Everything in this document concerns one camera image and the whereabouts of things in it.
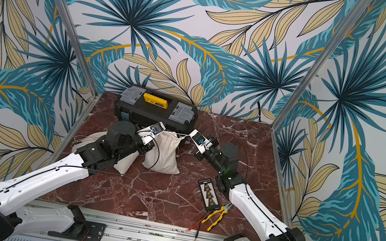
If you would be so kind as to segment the cream cloth bag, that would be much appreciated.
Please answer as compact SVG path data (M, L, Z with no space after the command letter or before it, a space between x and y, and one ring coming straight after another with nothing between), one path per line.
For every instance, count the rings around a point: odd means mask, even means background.
M143 166L165 175L180 174L176 152L183 137L175 132L164 131L155 137L155 147L145 154Z
M82 157L88 169L106 171L115 168L121 175L139 156L135 148L119 147L113 149L106 140L106 132L95 132L78 141L71 150Z

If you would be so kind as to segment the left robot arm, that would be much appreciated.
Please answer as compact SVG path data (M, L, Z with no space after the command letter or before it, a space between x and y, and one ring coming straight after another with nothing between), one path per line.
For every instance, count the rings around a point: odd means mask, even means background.
M0 241L12 235L48 232L73 240L85 235L86 220L77 207L36 209L27 205L55 189L114 167L127 157L155 147L162 123L138 129L118 121L106 134L65 158L14 179L0 182Z

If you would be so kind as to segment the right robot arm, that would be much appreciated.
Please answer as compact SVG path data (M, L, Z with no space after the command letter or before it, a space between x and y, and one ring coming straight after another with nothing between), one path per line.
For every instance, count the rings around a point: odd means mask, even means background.
M260 241L306 241L302 231L289 228L258 199L246 178L238 171L238 146L226 143L219 147L217 139L200 133L191 137L197 148L196 158L207 161L216 171L216 187L245 217ZM227 241L250 241L232 236Z

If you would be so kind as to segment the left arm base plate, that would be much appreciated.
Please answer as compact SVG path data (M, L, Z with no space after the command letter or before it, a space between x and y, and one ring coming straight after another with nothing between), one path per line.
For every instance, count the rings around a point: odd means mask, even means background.
M49 236L76 241L101 241L107 225L92 221L74 222L70 228L62 232L48 232Z

